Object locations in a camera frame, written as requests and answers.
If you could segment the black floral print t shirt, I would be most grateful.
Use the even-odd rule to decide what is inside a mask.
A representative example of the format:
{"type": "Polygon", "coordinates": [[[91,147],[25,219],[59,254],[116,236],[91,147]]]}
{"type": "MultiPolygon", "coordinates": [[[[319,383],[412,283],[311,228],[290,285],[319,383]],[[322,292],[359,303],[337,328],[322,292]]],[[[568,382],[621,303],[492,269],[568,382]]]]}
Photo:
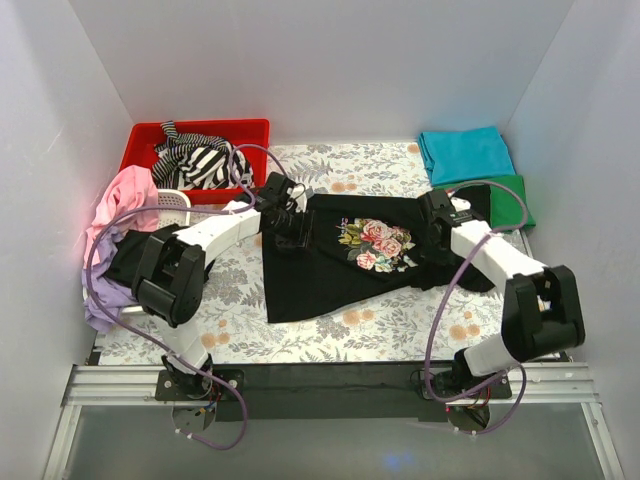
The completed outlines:
{"type": "Polygon", "coordinates": [[[428,256],[414,198],[315,194],[308,209],[308,247],[286,250],[274,233],[262,234],[271,324],[312,319],[406,286],[443,286],[463,262],[448,253],[428,256]]]}

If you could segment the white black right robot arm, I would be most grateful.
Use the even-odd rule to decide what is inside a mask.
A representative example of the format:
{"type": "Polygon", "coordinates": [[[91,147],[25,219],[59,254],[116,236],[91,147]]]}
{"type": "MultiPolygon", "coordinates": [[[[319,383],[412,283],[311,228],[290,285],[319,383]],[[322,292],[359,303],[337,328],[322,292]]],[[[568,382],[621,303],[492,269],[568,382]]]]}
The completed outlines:
{"type": "Polygon", "coordinates": [[[475,397],[498,373],[584,344],[577,281],[568,267],[550,267],[520,252],[467,201],[445,190],[429,191],[418,202],[429,234],[428,250],[438,259],[462,260],[436,310],[427,348],[433,347],[448,300],[469,267],[483,274],[503,298],[500,332],[458,351],[451,370],[436,375],[438,381],[464,397],[475,397]]]}

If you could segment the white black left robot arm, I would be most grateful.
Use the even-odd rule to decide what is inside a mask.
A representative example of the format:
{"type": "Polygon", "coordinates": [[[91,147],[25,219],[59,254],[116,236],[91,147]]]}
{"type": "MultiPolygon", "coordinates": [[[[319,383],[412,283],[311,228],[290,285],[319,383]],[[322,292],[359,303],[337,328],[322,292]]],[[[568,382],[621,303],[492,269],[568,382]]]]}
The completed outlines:
{"type": "Polygon", "coordinates": [[[274,172],[266,184],[236,196],[199,223],[175,232],[156,231],[146,242],[132,283],[145,313],[156,318],[169,366],[180,371],[178,387],[193,400],[213,386],[203,369],[209,353],[193,317],[200,308],[209,267],[240,241],[267,232],[289,249],[308,246],[313,192],[274,172]]]}

